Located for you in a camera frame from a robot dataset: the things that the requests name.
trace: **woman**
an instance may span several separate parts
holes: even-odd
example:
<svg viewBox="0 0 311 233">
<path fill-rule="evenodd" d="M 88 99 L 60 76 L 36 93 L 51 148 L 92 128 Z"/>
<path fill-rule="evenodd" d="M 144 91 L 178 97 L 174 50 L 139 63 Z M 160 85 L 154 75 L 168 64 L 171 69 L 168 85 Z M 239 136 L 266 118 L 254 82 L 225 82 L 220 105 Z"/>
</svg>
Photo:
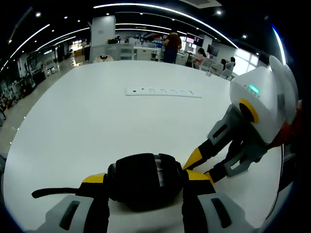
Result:
<svg viewBox="0 0 311 233">
<path fill-rule="evenodd" d="M 235 58 L 234 58 L 234 57 L 231 57 L 231 58 L 230 58 L 230 62 L 228 62 L 228 64 L 225 65 L 225 66 L 226 66 L 226 68 L 227 68 L 228 70 L 233 71 L 233 68 L 234 68 L 234 66 L 235 66 Z"/>
<path fill-rule="evenodd" d="M 200 65 L 202 64 L 202 62 L 204 61 L 204 58 L 207 57 L 203 48 L 200 48 L 200 49 L 198 50 L 198 54 L 199 54 L 199 56 L 197 56 L 197 57 L 193 60 L 193 63 L 196 63 L 196 62 L 197 62 L 197 64 L 194 64 L 194 68 L 196 68 L 196 69 L 199 69 L 199 66 L 200 66 Z"/>
<path fill-rule="evenodd" d="M 222 59 L 222 61 L 221 61 L 220 63 L 224 65 L 223 70 L 225 70 L 225 65 L 227 64 L 227 62 L 225 61 L 225 59 Z"/>
</svg>

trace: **white pillar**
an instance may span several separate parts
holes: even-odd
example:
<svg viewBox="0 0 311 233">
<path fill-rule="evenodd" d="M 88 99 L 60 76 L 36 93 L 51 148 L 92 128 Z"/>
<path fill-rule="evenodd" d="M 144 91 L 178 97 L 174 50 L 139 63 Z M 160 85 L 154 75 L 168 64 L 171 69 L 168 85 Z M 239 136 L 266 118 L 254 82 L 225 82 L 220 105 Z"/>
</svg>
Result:
<svg viewBox="0 0 311 233">
<path fill-rule="evenodd" d="M 208 45 L 212 45 L 213 39 L 207 35 L 200 35 L 200 37 L 204 38 L 202 48 L 204 49 L 205 53 L 207 53 Z"/>
<path fill-rule="evenodd" d="M 116 17 L 104 16 L 93 18 L 91 28 L 91 46 L 105 45 L 108 39 L 115 38 Z"/>
<path fill-rule="evenodd" d="M 23 77 L 26 75 L 26 69 L 25 69 L 25 64 L 27 64 L 27 54 L 23 54 L 19 59 L 18 59 L 18 72 L 19 72 L 19 76 Z"/>
</svg>

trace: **office desk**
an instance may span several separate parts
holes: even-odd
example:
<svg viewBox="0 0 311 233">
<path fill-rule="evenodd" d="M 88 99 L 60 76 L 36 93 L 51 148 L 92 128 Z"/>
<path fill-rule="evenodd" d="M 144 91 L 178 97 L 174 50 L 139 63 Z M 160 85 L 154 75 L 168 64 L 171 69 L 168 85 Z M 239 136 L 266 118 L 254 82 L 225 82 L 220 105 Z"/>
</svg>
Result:
<svg viewBox="0 0 311 233">
<path fill-rule="evenodd" d="M 17 132 L 6 162 L 4 200 L 22 229 L 37 229 L 45 213 L 66 194 L 33 199 L 48 187 L 79 187 L 89 175 L 138 153 L 165 153 L 182 165 L 230 104 L 230 82 L 179 65 L 115 61 L 76 67 L 33 106 Z M 126 96 L 128 86 L 187 88 L 203 97 Z M 197 170 L 224 159 L 226 148 Z M 276 196 L 280 148 L 270 150 L 249 172 L 215 184 L 259 226 Z M 109 202 L 109 233 L 183 232 L 182 198 L 169 208 L 132 213 Z"/>
<path fill-rule="evenodd" d="M 160 48 L 148 48 L 148 47 L 137 47 L 134 46 L 134 53 L 139 61 L 155 61 L 156 58 L 152 58 L 152 52 L 155 52 L 155 56 L 158 56 L 158 61 L 160 61 Z"/>
</svg>

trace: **yellow robot arm segment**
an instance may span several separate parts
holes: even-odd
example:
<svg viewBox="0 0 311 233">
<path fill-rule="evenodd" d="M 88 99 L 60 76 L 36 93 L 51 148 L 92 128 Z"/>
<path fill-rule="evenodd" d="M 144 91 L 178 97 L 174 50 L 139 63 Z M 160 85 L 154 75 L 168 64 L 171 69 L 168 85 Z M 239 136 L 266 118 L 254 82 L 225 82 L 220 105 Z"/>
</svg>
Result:
<svg viewBox="0 0 311 233">
<path fill-rule="evenodd" d="M 86 177 L 82 182 L 83 183 L 103 183 L 105 173 L 99 173 Z"/>
</svg>

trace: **monitor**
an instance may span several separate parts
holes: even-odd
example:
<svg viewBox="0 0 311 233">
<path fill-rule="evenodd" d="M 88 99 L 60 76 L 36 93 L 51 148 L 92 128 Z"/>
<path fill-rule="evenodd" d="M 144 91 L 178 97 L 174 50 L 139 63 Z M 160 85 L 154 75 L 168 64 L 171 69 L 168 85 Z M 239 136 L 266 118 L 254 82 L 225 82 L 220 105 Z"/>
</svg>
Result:
<svg viewBox="0 0 311 233">
<path fill-rule="evenodd" d="M 187 33 L 187 38 L 186 41 L 189 43 L 192 43 L 196 46 L 202 47 L 203 46 L 203 38 L 199 37 L 197 35 L 191 34 L 191 33 Z"/>
<path fill-rule="evenodd" d="M 208 45 L 207 52 L 215 57 L 218 55 L 218 49 L 214 48 L 212 45 Z"/>
</svg>

